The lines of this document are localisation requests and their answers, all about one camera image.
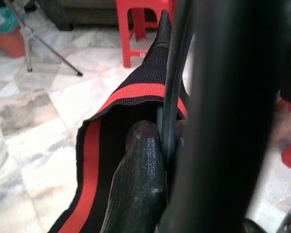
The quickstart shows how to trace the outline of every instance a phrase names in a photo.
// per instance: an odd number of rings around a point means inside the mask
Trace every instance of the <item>black tube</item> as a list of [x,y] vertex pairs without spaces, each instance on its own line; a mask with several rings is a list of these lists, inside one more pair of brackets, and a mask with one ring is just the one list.
[[185,145],[161,233],[239,233],[282,74],[283,1],[201,0]]
[[162,152],[169,165],[175,153],[177,104],[182,73],[193,35],[193,0],[179,1],[168,53],[162,120]]

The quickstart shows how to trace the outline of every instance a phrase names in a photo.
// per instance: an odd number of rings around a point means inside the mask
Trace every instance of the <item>marble floor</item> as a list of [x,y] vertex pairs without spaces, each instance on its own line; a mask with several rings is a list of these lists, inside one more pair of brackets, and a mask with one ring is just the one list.
[[[38,42],[32,44],[33,72],[24,58],[0,50],[0,232],[44,233],[75,193],[75,138],[82,121],[95,114],[111,92],[141,63],[122,66],[117,28],[59,32],[36,11],[26,22],[68,61],[82,78]],[[147,49],[155,37],[132,47]],[[190,86],[192,60],[183,79]],[[248,216],[274,233],[291,207],[291,169],[278,149],[268,150]]]

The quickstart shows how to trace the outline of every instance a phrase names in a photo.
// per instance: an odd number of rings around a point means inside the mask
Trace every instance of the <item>teal bag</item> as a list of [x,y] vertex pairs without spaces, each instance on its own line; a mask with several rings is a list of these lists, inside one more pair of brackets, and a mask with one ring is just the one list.
[[13,32],[18,26],[13,12],[8,7],[0,8],[0,33]]

